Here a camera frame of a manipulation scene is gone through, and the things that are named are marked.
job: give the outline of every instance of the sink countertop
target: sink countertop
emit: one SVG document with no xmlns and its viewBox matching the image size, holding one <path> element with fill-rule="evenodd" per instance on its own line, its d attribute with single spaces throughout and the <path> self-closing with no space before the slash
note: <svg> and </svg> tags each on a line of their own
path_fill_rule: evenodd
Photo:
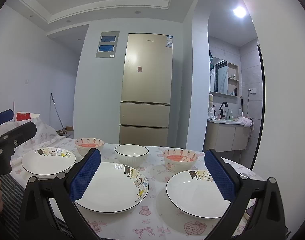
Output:
<svg viewBox="0 0 305 240">
<path fill-rule="evenodd" d="M 243 122 L 236 122 L 236 121 L 231 121 L 231 120 L 225 120 L 225 119 L 218 119 L 218 120 L 211 120 L 208 119 L 208 122 L 214 122 L 214 123 L 224 123 L 224 124 L 240 124 L 240 125 L 244 125 Z"/>
</svg>

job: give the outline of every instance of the tiled wall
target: tiled wall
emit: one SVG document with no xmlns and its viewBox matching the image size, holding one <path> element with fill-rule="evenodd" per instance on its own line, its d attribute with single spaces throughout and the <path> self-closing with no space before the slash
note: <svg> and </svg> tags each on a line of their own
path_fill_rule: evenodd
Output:
<svg viewBox="0 0 305 240">
<path fill-rule="evenodd" d="M 239 108 L 241 107 L 240 96 L 242 92 L 242 76 L 241 76 L 241 61 L 239 47 L 227 43 L 225 41 L 219 40 L 217 38 L 208 36 L 209 50 L 213 57 L 224 59 L 234 65 L 238 66 L 239 69 L 239 88 L 238 97 L 230 96 L 214 96 L 214 105 L 216 105 L 216 114 L 219 112 L 220 105 L 223 101 L 228 103 L 228 109 L 232 109 L 233 116 L 238 115 Z"/>
<path fill-rule="evenodd" d="M 257 40 L 253 40 L 240 48 L 242 98 L 244 116 L 249 116 L 254 122 L 247 149 L 242 151 L 240 163 L 250 168 L 257 147 L 262 116 L 262 72 Z M 248 94 L 248 89 L 257 88 L 255 94 Z"/>
</svg>

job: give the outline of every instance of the bathroom vanity cabinet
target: bathroom vanity cabinet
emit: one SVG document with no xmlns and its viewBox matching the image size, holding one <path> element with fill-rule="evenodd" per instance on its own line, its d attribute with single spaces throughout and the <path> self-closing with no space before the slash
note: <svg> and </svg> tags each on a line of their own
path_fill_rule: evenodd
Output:
<svg viewBox="0 0 305 240">
<path fill-rule="evenodd" d="M 241 122 L 208 120 L 204 149 L 215 149 L 217 152 L 245 150 L 250 129 Z"/>
</svg>

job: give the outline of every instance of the recessed ceiling light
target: recessed ceiling light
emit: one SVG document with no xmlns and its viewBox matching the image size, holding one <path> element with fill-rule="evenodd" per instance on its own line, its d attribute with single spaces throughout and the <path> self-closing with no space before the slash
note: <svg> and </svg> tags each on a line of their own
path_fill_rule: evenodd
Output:
<svg viewBox="0 0 305 240">
<path fill-rule="evenodd" d="M 238 6 L 236 9 L 233 10 L 233 12 L 239 18 L 243 18 L 247 14 L 246 10 L 243 7 L 241 7 L 241 6 Z"/>
</svg>

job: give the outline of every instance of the bowl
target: bowl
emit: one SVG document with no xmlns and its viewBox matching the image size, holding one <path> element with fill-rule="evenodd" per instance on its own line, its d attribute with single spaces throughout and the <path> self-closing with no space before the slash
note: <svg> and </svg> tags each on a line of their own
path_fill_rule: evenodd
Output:
<svg viewBox="0 0 305 240">
<path fill-rule="evenodd" d="M 202 219 L 220 218 L 230 205 L 207 170 L 183 171 L 172 176 L 166 193 L 177 208 Z"/>
<path fill-rule="evenodd" d="M 169 149 L 162 153 L 166 168 L 174 173 L 188 171 L 196 163 L 198 155 L 190 150 Z"/>
<path fill-rule="evenodd" d="M 47 147 L 27 152 L 21 160 L 23 168 L 42 179 L 51 179 L 68 172 L 75 164 L 75 155 L 65 149 Z"/>
<path fill-rule="evenodd" d="M 82 138 L 75 140 L 75 145 L 81 156 L 85 156 L 91 148 L 100 150 L 105 142 L 96 138 Z"/>
<path fill-rule="evenodd" d="M 140 171 L 119 163 L 103 162 L 76 203 L 99 213 L 119 213 L 143 201 L 148 189 L 148 181 Z"/>
<path fill-rule="evenodd" d="M 121 144 L 115 148 L 115 152 L 121 164 L 137 168 L 146 160 L 149 150 L 140 145 Z"/>
</svg>

